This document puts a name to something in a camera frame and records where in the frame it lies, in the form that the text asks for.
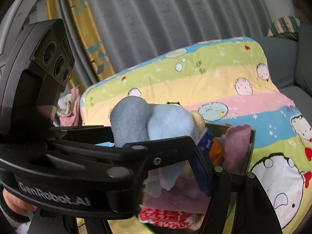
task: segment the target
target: colorful blanket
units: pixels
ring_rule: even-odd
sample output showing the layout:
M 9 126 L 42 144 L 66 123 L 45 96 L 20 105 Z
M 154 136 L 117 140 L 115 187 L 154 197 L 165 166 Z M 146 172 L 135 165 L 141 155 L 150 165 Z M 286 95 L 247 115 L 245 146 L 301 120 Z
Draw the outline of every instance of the colorful blanket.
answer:
M 83 94 L 84 124 L 110 125 L 111 109 L 127 95 L 198 110 L 210 123 L 250 124 L 256 137 L 249 170 L 267 191 L 283 232 L 297 228 L 312 203 L 312 128 L 272 83 L 257 42 L 200 42 L 120 72 Z

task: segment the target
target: gray curtain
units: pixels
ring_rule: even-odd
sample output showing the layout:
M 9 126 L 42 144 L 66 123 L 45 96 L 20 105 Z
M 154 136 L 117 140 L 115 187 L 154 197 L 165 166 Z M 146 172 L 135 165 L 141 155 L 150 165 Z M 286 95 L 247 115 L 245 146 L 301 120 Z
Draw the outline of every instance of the gray curtain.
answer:
M 264 0 L 88 0 L 116 72 L 211 39 L 266 35 Z

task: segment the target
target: gray sofa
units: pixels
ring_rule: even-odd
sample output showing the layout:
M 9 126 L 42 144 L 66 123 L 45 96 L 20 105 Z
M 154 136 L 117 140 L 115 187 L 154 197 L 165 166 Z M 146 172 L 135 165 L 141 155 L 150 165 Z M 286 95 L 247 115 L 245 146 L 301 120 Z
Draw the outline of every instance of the gray sofa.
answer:
M 301 24 L 299 42 L 268 37 L 254 40 L 267 57 L 272 82 L 312 124 L 312 27 Z

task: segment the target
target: sleeve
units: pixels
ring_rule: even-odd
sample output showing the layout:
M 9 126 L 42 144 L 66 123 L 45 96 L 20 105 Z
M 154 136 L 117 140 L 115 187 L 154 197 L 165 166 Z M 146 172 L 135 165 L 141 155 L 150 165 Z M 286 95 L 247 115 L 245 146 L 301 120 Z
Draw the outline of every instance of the sleeve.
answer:
M 29 218 L 27 216 L 21 216 L 15 212 L 13 212 L 5 203 L 3 197 L 3 185 L 0 185 L 0 210 L 2 215 L 5 217 L 6 221 L 10 223 L 13 228 L 18 228 L 21 224 L 29 222 Z
M 8 222 L 3 212 L 0 210 L 0 232 L 3 234 L 17 234 L 12 225 Z

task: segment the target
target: red bow print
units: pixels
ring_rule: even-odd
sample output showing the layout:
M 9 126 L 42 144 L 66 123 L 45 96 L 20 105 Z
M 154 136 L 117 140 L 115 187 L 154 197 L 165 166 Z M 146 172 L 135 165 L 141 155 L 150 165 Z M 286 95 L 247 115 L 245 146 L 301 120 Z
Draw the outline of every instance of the red bow print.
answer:
M 303 176 L 305 177 L 305 188 L 309 187 L 309 182 L 312 178 L 312 173 L 311 172 L 307 172 L 305 174 L 303 174 Z
M 312 149 L 305 147 L 305 155 L 309 161 L 312 160 Z

